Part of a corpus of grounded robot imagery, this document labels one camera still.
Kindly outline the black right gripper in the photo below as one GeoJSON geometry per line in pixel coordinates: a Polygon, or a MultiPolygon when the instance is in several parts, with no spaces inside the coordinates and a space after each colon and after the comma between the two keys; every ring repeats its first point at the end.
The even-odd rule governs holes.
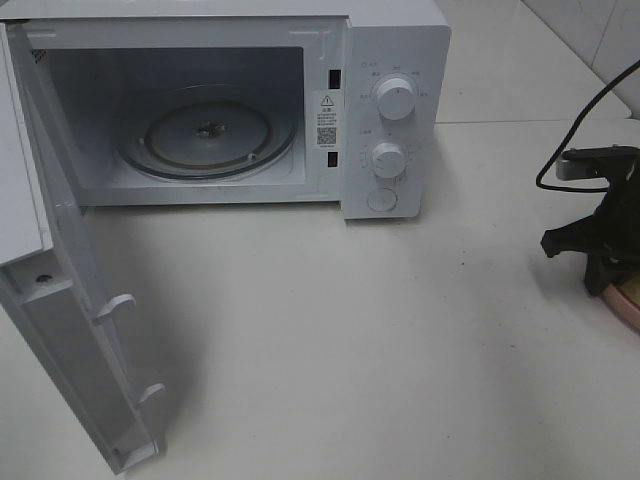
{"type": "Polygon", "coordinates": [[[598,214],[546,230],[541,247],[549,258],[562,252],[585,253],[584,286],[591,296],[638,274],[639,171],[609,186],[598,214]]]}

